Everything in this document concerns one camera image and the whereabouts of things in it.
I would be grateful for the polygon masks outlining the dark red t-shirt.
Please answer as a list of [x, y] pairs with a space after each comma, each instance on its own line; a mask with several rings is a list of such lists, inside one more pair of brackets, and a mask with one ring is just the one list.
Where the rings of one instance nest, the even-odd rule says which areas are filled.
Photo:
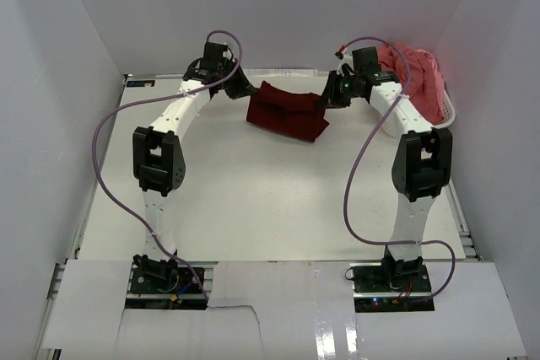
[[327, 129], [325, 110], [317, 108], [319, 96], [295, 94], [263, 81], [250, 97], [246, 121], [254, 126], [305, 142], [315, 142]]

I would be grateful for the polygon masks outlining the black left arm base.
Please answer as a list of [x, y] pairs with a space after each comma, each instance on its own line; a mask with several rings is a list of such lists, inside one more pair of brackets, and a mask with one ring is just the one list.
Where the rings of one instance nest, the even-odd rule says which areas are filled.
[[192, 272], [174, 260], [132, 258], [126, 309], [205, 310], [207, 300]]

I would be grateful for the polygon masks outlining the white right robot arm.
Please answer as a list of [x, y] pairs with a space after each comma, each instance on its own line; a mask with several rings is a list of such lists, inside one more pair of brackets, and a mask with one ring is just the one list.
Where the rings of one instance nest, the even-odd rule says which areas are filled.
[[318, 107], [346, 108], [354, 98], [365, 99], [381, 115], [377, 126], [389, 126], [398, 140], [391, 167], [397, 213], [375, 279], [406, 293], [424, 280], [424, 231], [435, 199], [450, 181], [452, 135], [420, 114], [396, 74], [382, 69], [374, 47], [342, 46], [336, 56], [339, 65], [329, 72]]

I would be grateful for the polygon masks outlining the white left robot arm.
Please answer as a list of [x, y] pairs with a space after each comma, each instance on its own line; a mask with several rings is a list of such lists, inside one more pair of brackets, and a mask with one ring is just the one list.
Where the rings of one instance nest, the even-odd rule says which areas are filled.
[[186, 175], [181, 140], [202, 108], [223, 90], [230, 99], [257, 92], [226, 44], [206, 42], [202, 57], [183, 75], [176, 97], [149, 126], [132, 134], [133, 173], [143, 192], [144, 218], [150, 226], [144, 252], [133, 261], [161, 292], [178, 283], [173, 231], [165, 224], [165, 208]]

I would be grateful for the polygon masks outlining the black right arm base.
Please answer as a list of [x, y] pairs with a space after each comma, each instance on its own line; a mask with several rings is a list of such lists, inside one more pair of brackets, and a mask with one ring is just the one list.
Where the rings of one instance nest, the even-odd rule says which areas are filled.
[[420, 257], [404, 263], [386, 252], [379, 264], [351, 265], [344, 278], [352, 283], [358, 314], [435, 310], [429, 273]]

